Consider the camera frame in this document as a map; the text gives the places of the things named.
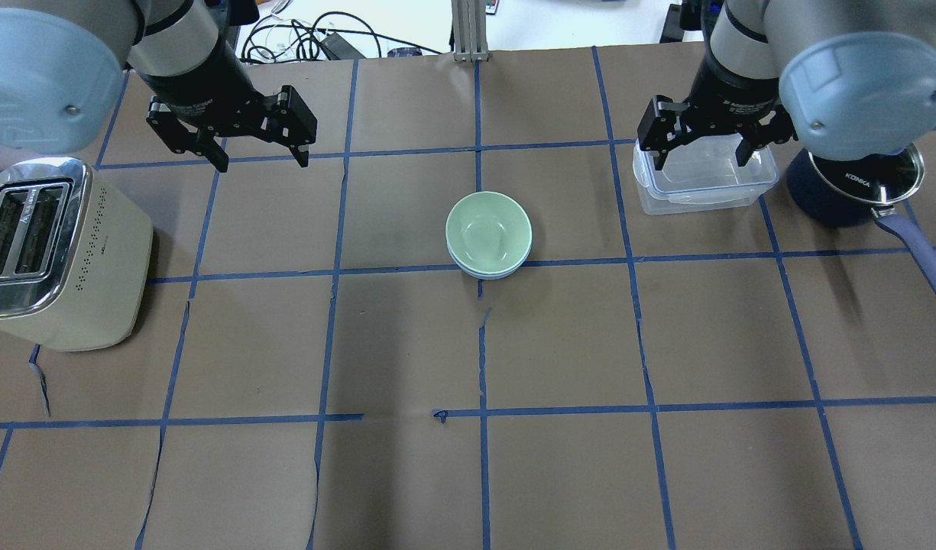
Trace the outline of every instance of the table surface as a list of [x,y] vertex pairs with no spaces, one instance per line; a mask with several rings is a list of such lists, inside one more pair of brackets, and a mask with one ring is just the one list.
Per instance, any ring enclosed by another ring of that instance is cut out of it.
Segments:
[[[223,174],[165,150],[126,76],[79,156],[152,217],[149,285],[104,351],[0,333],[0,549],[304,548],[316,501],[316,549],[936,548],[936,299],[901,244],[811,222],[783,180],[642,212],[636,122],[699,59],[256,66],[319,142],[301,170],[227,140]],[[936,247],[918,146],[904,210]],[[443,241],[478,189],[534,230],[483,284]]]

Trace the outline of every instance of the blue handle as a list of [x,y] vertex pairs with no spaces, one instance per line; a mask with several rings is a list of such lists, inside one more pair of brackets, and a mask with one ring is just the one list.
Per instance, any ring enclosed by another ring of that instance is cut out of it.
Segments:
[[876,224],[903,241],[915,263],[922,270],[922,275],[926,277],[926,281],[929,281],[929,286],[932,286],[933,292],[936,292],[936,251],[933,250],[932,244],[929,244],[929,240],[917,225],[908,217],[897,215],[897,213],[877,215]]

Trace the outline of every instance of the clear food container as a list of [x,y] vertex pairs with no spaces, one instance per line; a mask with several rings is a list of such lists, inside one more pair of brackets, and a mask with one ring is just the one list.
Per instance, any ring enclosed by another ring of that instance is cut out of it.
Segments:
[[737,166],[740,135],[707,136],[668,154],[664,170],[634,148],[634,175],[641,206],[649,215],[732,209],[749,206],[779,180],[770,147],[757,150],[745,167]]

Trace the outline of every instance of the toaster slot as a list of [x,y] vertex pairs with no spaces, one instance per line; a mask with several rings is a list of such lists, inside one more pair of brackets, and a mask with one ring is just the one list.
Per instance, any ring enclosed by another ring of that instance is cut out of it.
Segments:
[[57,212],[63,197],[63,188],[40,189],[37,202],[30,216],[30,227],[20,249],[20,260],[16,264],[16,273],[35,273],[41,271],[47,255],[56,225]]
[[13,246],[13,237],[23,217],[24,203],[30,191],[6,192],[0,201],[0,275],[6,268],[6,260]]

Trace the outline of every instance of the toaster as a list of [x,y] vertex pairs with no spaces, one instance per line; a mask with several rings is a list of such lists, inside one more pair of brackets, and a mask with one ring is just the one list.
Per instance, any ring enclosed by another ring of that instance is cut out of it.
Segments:
[[152,220],[98,172],[45,157],[0,173],[0,331],[56,351],[131,334]]

